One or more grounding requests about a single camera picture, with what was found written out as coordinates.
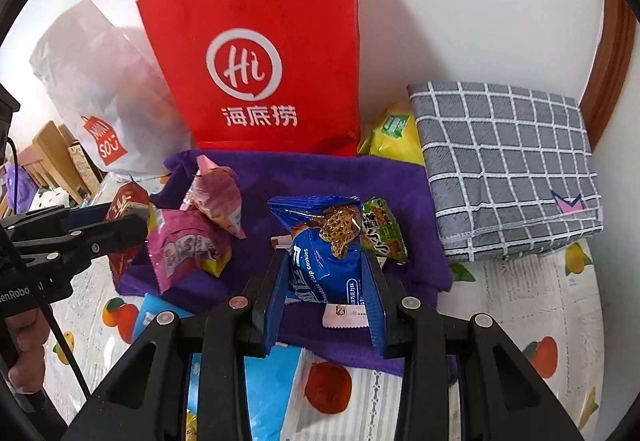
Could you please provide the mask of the person's left hand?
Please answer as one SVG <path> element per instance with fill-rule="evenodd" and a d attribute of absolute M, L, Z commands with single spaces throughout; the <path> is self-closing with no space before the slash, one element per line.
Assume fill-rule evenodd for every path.
<path fill-rule="evenodd" d="M 44 345 L 50 327 L 39 309 L 29 310 L 6 319 L 9 331 L 15 335 L 18 358 L 9 369 L 9 381 L 21 393 L 38 392 L 46 373 Z"/>

